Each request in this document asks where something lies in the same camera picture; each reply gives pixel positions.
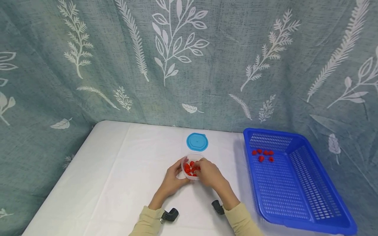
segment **white plant pattern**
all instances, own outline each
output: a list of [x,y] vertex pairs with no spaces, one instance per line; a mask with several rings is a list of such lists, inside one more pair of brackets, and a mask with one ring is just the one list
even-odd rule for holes
[[202,111],[199,111],[198,108],[196,106],[191,106],[191,105],[188,105],[188,104],[184,104],[182,103],[181,104],[183,106],[183,108],[189,112],[189,113],[195,113],[195,112],[199,112],[199,113],[204,113]]
[[[14,64],[5,63],[16,57],[15,52],[0,52],[0,71],[10,71],[18,68]],[[8,83],[8,79],[0,78],[0,87],[4,87]]]
[[142,39],[139,36],[138,27],[135,24],[135,19],[131,16],[130,9],[127,8],[126,3],[123,0],[115,0],[119,11],[122,14],[123,20],[126,22],[130,37],[133,40],[134,51],[136,57],[136,63],[142,75],[146,78],[147,82],[150,82],[147,77],[147,65],[144,60],[144,52],[142,47]]
[[310,101],[311,96],[324,84],[325,80],[336,70],[336,68],[348,58],[348,54],[353,50],[356,41],[359,39],[359,34],[363,29],[365,22],[365,15],[368,11],[369,0],[356,0],[357,6],[352,11],[352,17],[349,19],[345,35],[342,43],[331,55],[331,59],[323,67],[322,71],[311,85],[307,95],[307,102]]
[[75,157],[75,155],[72,154],[71,156],[66,156],[64,158],[65,163],[63,164],[63,169],[67,169],[68,165],[71,163],[71,161],[73,160],[74,157]]
[[359,68],[358,82],[353,87],[352,87],[352,79],[350,77],[346,77],[344,80],[344,84],[345,84],[344,93],[334,102],[332,102],[327,107],[327,109],[330,108],[336,102],[342,101],[342,100],[348,100],[355,103],[365,102],[365,100],[362,99],[361,97],[363,95],[366,95],[368,92],[366,91],[355,92],[355,89],[357,89],[361,85],[374,86],[378,93],[378,80],[376,80],[375,82],[371,82],[372,79],[378,76],[378,46],[375,48],[375,55],[376,55],[375,66],[373,67],[373,57],[370,57],[369,59],[367,59],[364,62],[364,64],[362,64],[361,67]]
[[[208,11],[198,11],[196,13],[195,6],[191,7],[194,0],[187,0],[184,12],[183,12],[182,0],[176,0],[176,12],[171,11],[172,10],[171,4],[174,0],[168,1],[168,7],[166,5],[165,0],[155,0],[155,1],[160,6],[160,8],[167,11],[168,13],[168,19],[166,19],[165,16],[161,13],[155,13],[152,15],[154,21],[157,24],[159,24],[160,26],[166,25],[167,27],[169,27],[168,32],[167,32],[164,29],[161,30],[160,27],[155,22],[152,22],[152,27],[157,33],[157,36],[155,37],[156,48],[159,54],[163,57],[164,64],[157,57],[155,57],[155,62],[161,67],[163,71],[164,86],[165,86],[166,79],[170,76],[175,76],[178,73],[178,70],[175,70],[175,63],[170,65],[167,70],[167,64],[170,59],[176,58],[183,63],[192,62],[192,60],[188,58],[187,56],[184,56],[184,55],[179,56],[180,53],[182,53],[183,51],[187,49],[191,50],[195,56],[203,56],[202,51],[199,49],[205,48],[206,46],[209,45],[209,42],[207,40],[199,39],[194,44],[192,44],[195,38],[195,33],[192,32],[189,35],[189,37],[186,39],[186,42],[184,46],[182,47],[182,49],[180,49],[181,46],[183,45],[183,37],[180,36],[175,39],[175,36],[177,32],[187,23],[192,24],[194,28],[196,29],[207,29],[206,24],[199,20],[204,18],[207,15]],[[178,18],[178,23],[176,27],[174,27],[172,24],[172,17],[175,14],[177,15],[177,18]]]
[[237,103],[239,103],[240,106],[242,106],[245,116],[248,119],[252,120],[251,113],[249,112],[249,108],[248,108],[247,104],[243,100],[241,100],[240,98],[238,98],[237,96],[235,96],[233,94],[228,94],[228,95],[231,98],[233,98],[235,101],[237,101]]
[[98,89],[95,89],[94,87],[90,87],[90,86],[80,86],[78,88],[76,88],[76,90],[84,90],[84,91],[89,91],[89,92],[94,92],[94,93],[97,93],[98,95],[100,95],[107,103],[109,103],[112,107],[120,110],[116,105],[114,105],[114,103],[112,103],[110,101],[110,99],[103,93],[101,92],[100,90]]
[[53,128],[53,129],[58,129],[58,130],[67,129],[67,128],[70,127],[70,120],[72,120],[72,117],[69,120],[64,118],[62,121],[60,121],[60,122],[58,122],[54,125],[50,125],[50,127]]
[[14,100],[14,97],[10,97],[9,100],[6,98],[6,96],[0,92],[0,118],[3,120],[3,122],[6,125],[10,125],[8,121],[3,117],[3,114],[11,107],[16,105],[16,100]]
[[259,111],[259,120],[260,124],[264,121],[266,121],[267,118],[270,118],[270,116],[273,114],[274,108],[272,105],[273,100],[275,99],[276,95],[270,96],[269,100],[266,102],[263,102],[262,108],[260,108]]
[[70,52],[65,52],[64,56],[72,63],[76,65],[77,75],[83,79],[80,73],[80,66],[86,66],[91,64],[90,60],[80,58],[83,57],[93,57],[90,52],[84,51],[83,48],[93,48],[93,44],[88,42],[89,34],[85,33],[87,29],[86,24],[80,21],[78,14],[79,10],[76,9],[76,4],[72,1],[67,5],[64,0],[59,0],[60,5],[58,8],[62,15],[68,19],[64,19],[65,24],[73,31],[68,32],[69,37],[74,41],[68,41],[68,45],[71,49]]
[[293,42],[292,38],[290,38],[289,36],[291,35],[291,33],[298,30],[300,23],[299,23],[299,20],[294,20],[293,22],[290,22],[291,17],[292,17],[291,9],[289,9],[287,10],[287,12],[284,13],[282,21],[281,19],[276,20],[273,26],[274,26],[274,29],[278,31],[278,35],[274,31],[271,31],[269,33],[269,42],[272,44],[272,46],[268,50],[268,46],[264,44],[262,46],[262,58],[260,57],[260,55],[257,55],[255,59],[255,64],[253,66],[251,65],[247,66],[246,68],[247,80],[240,87],[240,91],[243,91],[244,86],[249,81],[257,80],[262,76],[262,73],[256,73],[256,72],[262,71],[270,67],[268,63],[265,63],[266,59],[279,60],[281,58],[279,53],[282,52],[283,50],[286,50],[284,46],[290,45]]
[[341,153],[341,149],[340,149],[339,142],[338,142],[335,134],[330,134],[329,137],[328,137],[328,150],[331,153],[336,154],[336,162],[337,162],[338,165],[340,165],[339,155]]
[[1,210],[0,210],[0,219],[3,218],[4,216],[11,216],[11,215],[13,215],[13,213],[12,214],[7,214],[6,210],[4,208],[1,208]]
[[121,104],[123,108],[125,108],[128,112],[130,112],[131,106],[133,105],[133,101],[129,99],[127,95],[125,95],[125,89],[122,86],[119,87],[117,90],[113,90],[115,93],[114,96],[116,97],[117,101]]

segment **plastic basket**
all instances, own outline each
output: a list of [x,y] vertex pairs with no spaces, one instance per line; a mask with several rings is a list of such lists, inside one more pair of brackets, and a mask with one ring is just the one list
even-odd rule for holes
[[[357,225],[308,140],[299,134],[244,130],[255,205],[273,224],[352,235]],[[259,162],[256,149],[273,150],[274,162]]]

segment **fabric backdrop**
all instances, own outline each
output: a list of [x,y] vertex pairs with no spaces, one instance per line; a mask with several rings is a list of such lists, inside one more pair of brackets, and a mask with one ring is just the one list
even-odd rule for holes
[[0,1],[0,235],[102,120],[306,136],[377,235],[376,0]]

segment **beige sleeve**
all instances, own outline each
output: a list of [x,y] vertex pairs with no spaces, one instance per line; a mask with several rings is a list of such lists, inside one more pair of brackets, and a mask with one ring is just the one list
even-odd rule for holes
[[133,231],[129,236],[156,236],[160,230],[160,218],[163,215],[163,209],[156,211],[144,206],[142,213],[139,215],[139,221],[135,224]]
[[243,203],[240,203],[229,211],[226,209],[224,210],[228,222],[233,228],[236,236],[263,236]]

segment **container lid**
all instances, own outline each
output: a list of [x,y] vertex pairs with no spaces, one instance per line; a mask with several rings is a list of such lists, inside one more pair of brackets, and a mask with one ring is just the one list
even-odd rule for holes
[[186,145],[193,151],[204,151],[208,144],[208,139],[204,134],[192,133],[186,139]]

